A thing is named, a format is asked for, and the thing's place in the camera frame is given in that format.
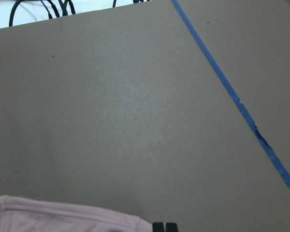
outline pink shirt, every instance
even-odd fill
[[[2,196],[0,232],[152,232],[152,225],[97,207]]]

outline black cable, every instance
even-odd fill
[[[58,12],[58,9],[57,9],[57,7],[56,7],[56,5],[51,1],[51,0],[47,0],[48,2],[49,2],[49,4],[52,6],[52,8],[53,8],[53,11],[54,11],[54,13],[55,13],[55,15],[56,15],[56,17],[58,18],[58,17],[60,17],[60,15],[59,15],[59,12]]]
[[[17,7],[19,6],[19,4],[20,4],[21,2],[23,2],[23,1],[26,1],[26,0],[17,0],[17,1],[15,2],[14,6],[13,6],[13,8],[12,8],[12,10],[11,10],[11,14],[10,14],[9,27],[13,26],[13,20],[14,20],[15,11],[16,11]],[[49,12],[47,6],[45,6],[45,4],[43,3],[42,0],[40,0],[40,1],[42,2],[43,6],[46,8],[46,10],[47,10],[47,12],[48,12],[48,17],[49,17],[49,18],[53,18],[52,15],[51,15],[50,12]]]
[[[140,2],[144,2],[144,0],[133,0],[133,3],[140,3]]]
[[[53,18],[52,14],[49,12],[49,10],[48,10],[47,6],[45,5],[45,3],[42,0],[40,0],[40,2],[43,4],[44,8],[46,9],[46,11],[48,13],[48,18],[52,19]]]
[[[75,14],[75,9],[74,9],[74,5],[73,5],[72,0],[69,0],[69,6],[70,6],[70,9],[71,9],[71,13],[74,15]]]
[[[68,15],[68,12],[67,12],[67,5],[64,7],[64,4],[62,2],[62,0],[58,0],[59,4],[60,4],[60,7],[62,9],[62,16],[66,16]]]
[[[75,14],[75,9],[74,9],[74,5],[73,5],[73,2],[72,0],[65,0],[64,1],[64,9],[67,9],[67,4],[69,2],[69,6],[70,6],[70,9],[71,9],[71,13],[74,15]]]

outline gray surface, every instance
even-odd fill
[[[165,0],[0,30],[3,194],[290,232],[290,190]]]
[[[179,0],[290,172],[290,0]]]

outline black object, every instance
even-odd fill
[[[139,2],[144,2],[144,0],[133,0],[133,3],[139,3]]]
[[[153,232],[178,232],[176,223],[166,223],[165,229],[163,222],[153,223]]]
[[[13,19],[14,19],[15,11],[16,11],[17,7],[19,6],[19,4],[21,2],[23,2],[23,1],[26,1],[26,0],[17,0],[15,2],[14,6],[13,6],[13,8],[11,10],[11,14],[10,14],[9,27],[13,26]],[[46,8],[46,10],[48,12],[48,17],[52,18],[52,15],[50,14],[48,8],[45,6],[45,4],[43,3],[42,0],[40,0],[40,1],[42,2],[43,6]],[[55,12],[56,17],[59,17],[60,16],[59,12],[58,12],[56,6],[54,5],[54,3],[51,0],[47,0],[47,1],[51,4],[51,6],[52,6],[52,8],[53,8],[53,10]],[[58,0],[58,1],[59,1],[59,4],[60,4],[61,8],[62,8],[62,16],[68,15],[68,12],[67,12],[67,4],[68,4],[68,2],[69,2],[70,9],[71,9],[71,13],[73,15],[75,14],[75,9],[74,9],[74,5],[73,5],[72,0],[65,0],[64,3],[62,2],[62,0]]]

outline torn tape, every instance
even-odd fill
[[[275,166],[275,168],[279,172],[279,174],[280,174],[281,178],[283,179],[283,181],[285,182],[285,184],[290,188],[290,175],[287,172],[286,168],[281,163],[279,158],[275,155],[275,152],[271,148],[271,146],[268,145],[267,141],[259,133],[258,128],[256,127],[256,124],[255,124],[252,116],[250,115],[250,113],[248,112],[248,110],[246,109],[244,104],[241,103],[240,98],[238,97],[235,90],[233,89],[233,87],[229,83],[228,79],[223,74],[222,70],[220,69],[220,67],[218,66],[216,61],[214,60],[213,56],[211,55],[211,53],[207,49],[206,45],[204,44],[204,42],[202,41],[202,39],[198,35],[197,31],[193,27],[192,23],[190,22],[190,20],[186,16],[186,14],[183,11],[183,9],[181,8],[181,6],[179,5],[178,1],[177,0],[171,0],[171,1],[174,5],[175,9],[177,10],[179,15],[183,19],[184,23],[186,24],[186,26],[187,26],[188,30],[190,31],[191,35],[193,36],[194,40],[196,41],[196,43],[198,44],[198,46],[200,47],[200,49],[204,53],[206,59],[208,60],[208,62],[212,66],[213,70],[217,74],[221,83],[223,84],[223,86],[227,90],[228,94],[231,96],[233,102],[236,104],[237,108],[239,109],[239,111],[241,112],[241,114],[245,118],[247,124],[251,128],[252,132],[257,137],[259,143],[261,144],[261,146],[265,150],[268,158],[272,161],[273,165]]]

